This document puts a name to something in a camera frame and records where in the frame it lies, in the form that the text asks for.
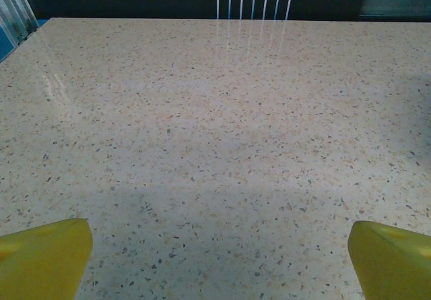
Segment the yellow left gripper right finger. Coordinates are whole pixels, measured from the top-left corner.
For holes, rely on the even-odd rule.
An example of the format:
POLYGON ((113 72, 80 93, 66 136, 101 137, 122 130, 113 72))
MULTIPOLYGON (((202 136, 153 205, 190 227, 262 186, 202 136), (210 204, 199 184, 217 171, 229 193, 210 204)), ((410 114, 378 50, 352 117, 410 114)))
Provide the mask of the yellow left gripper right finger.
POLYGON ((358 221, 347 248, 366 299, 430 299, 430 236, 358 221))

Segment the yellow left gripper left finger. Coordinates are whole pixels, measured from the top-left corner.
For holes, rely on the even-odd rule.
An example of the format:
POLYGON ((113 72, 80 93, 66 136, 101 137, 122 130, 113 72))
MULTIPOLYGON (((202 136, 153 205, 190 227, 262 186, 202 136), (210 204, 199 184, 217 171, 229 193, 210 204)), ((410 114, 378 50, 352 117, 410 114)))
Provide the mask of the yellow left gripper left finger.
POLYGON ((74 299, 92 246, 84 218, 1 236, 1 298, 74 299))

